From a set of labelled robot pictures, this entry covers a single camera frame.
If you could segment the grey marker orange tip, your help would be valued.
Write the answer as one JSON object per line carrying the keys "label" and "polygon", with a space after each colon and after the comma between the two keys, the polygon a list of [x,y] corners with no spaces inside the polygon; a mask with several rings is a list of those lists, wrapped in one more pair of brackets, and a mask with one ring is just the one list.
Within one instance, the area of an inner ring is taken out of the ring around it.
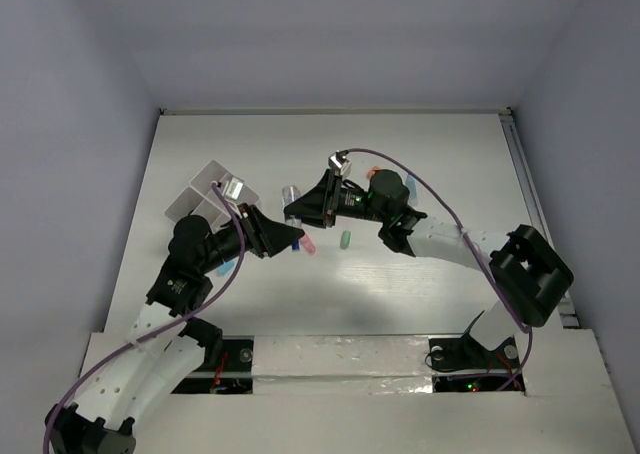
{"label": "grey marker orange tip", "polygon": [[288,206],[291,203],[295,202],[301,193],[297,186],[295,185],[287,185],[281,190],[281,197],[284,206]]}

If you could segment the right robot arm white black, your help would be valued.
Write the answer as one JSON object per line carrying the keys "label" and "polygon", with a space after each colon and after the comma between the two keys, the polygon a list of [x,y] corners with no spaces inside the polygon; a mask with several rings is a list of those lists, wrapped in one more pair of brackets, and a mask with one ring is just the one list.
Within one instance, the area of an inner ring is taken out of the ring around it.
{"label": "right robot arm white black", "polygon": [[376,171],[367,189],[326,170],[318,184],[284,208],[288,217],[329,228],[339,217],[377,222],[378,236],[391,251],[475,269],[487,276],[496,303],[474,318],[458,337],[435,339],[425,361],[437,372],[489,370],[517,331],[546,324],[574,282],[574,274],[534,227],[506,233],[469,231],[409,204],[401,176]]}

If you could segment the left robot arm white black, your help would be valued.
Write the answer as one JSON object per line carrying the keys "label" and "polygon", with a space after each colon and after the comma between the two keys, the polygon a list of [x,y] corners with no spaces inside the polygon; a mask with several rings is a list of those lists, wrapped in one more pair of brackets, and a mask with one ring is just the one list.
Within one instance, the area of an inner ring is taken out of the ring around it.
{"label": "left robot arm white black", "polygon": [[180,219],[123,346],[87,370],[48,413],[44,452],[133,452],[141,423],[188,374],[220,360],[221,329],[196,316],[218,295],[209,272],[248,252],[273,257],[303,235],[247,204],[217,232],[199,215]]}

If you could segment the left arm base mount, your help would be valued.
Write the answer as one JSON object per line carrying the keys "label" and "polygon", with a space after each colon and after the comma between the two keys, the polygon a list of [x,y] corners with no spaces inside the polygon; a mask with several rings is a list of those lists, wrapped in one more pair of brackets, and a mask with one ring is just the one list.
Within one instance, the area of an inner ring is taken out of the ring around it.
{"label": "left arm base mount", "polygon": [[202,364],[187,375],[173,394],[238,395],[253,392],[253,337],[226,337],[221,328],[192,318],[180,333],[204,349]]}

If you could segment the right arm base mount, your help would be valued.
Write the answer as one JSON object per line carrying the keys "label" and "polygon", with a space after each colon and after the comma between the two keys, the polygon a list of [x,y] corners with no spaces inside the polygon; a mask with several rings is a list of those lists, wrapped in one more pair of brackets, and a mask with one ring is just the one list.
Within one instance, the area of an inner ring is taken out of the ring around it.
{"label": "right arm base mount", "polygon": [[488,350],[471,337],[429,339],[424,364],[432,372],[435,393],[525,392],[522,362],[513,336]]}

